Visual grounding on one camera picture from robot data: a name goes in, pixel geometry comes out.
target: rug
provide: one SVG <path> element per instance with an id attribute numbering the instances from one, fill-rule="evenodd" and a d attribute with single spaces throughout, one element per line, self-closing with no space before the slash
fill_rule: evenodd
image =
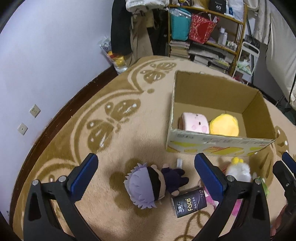
<path id="1" fill-rule="evenodd" d="M 99 157 L 99 168 L 83 198 L 76 203 L 86 222 L 105 241 L 190 241 L 207 222 L 214 208 L 176 218 L 169 195 L 157 208 L 141 210 L 133 205 L 123 181 L 137 163 L 164 163 L 176 166 L 183 159 L 189 183 L 198 184 L 193 155 L 165 151 L 174 74 L 177 70 L 224 76 L 216 70 L 193 62 L 161 56 L 140 59 L 126 72 L 85 103 L 46 147 L 30 172 L 17 202 L 13 228 L 23 238 L 23 217 L 31 182 L 52 182 L 68 175 L 88 153 Z M 295 154 L 296 128 L 271 103 L 266 101 L 277 133 L 272 145 L 250 157 L 252 171 L 263 176 L 269 186 L 268 207 L 274 220 L 286 204 L 284 190 L 271 172 L 283 152 Z M 224 168 L 230 158 L 209 156 L 214 165 Z M 54 209 L 63 229 L 70 233 L 59 207 Z M 222 234 L 234 221 L 230 217 Z"/>

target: yellow plush beak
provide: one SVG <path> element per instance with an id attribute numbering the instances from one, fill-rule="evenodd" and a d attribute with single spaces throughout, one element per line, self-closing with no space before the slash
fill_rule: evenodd
<path id="1" fill-rule="evenodd" d="M 232 158 L 232 160 L 231 160 L 231 164 L 232 164 L 232 165 L 237 165 L 239 162 L 240 162 L 240 163 L 244 163 L 244 160 L 238 158 L 237 156 L 234 157 L 234 158 Z"/>
<path id="2" fill-rule="evenodd" d="M 237 137 L 239 135 L 237 119 L 229 114 L 221 114 L 210 122 L 210 134 Z"/>

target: blue gripper pad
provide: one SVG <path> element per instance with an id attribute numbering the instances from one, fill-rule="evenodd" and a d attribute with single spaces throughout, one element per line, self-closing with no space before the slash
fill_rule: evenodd
<path id="1" fill-rule="evenodd" d="M 221 202 L 227 188 L 227 182 L 223 172 L 214 166 L 203 153 L 195 156 L 194 167 L 212 199 Z"/>
<path id="2" fill-rule="evenodd" d="M 291 172 L 293 172 L 293 174 L 296 177 L 296 162 L 289 155 L 289 153 L 284 152 L 281 159 L 283 160 L 283 162 L 287 165 L 287 167 L 291 170 Z"/>
<path id="3" fill-rule="evenodd" d="M 81 200 L 88 184 L 98 169 L 97 155 L 89 153 L 80 166 L 74 167 L 68 176 L 67 189 L 70 192 L 71 201 Z"/>

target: wall socket plate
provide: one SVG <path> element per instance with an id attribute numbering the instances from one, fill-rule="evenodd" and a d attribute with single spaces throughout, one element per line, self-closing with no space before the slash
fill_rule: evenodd
<path id="1" fill-rule="evenodd" d="M 28 127 L 24 123 L 21 123 L 17 130 L 19 131 L 19 133 L 24 135 L 28 130 Z"/>
<path id="2" fill-rule="evenodd" d="M 30 113 L 32 114 L 32 116 L 34 116 L 36 118 L 36 116 L 40 113 L 40 109 L 37 105 L 34 105 L 31 109 L 30 109 Z"/>

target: red gift bag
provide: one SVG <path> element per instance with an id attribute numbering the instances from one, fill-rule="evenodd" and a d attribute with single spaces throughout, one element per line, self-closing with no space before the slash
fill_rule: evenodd
<path id="1" fill-rule="evenodd" d="M 210 38 L 210 34 L 216 27 L 217 22 L 213 23 L 211 20 L 198 14 L 192 14 L 189 39 L 204 44 Z"/>

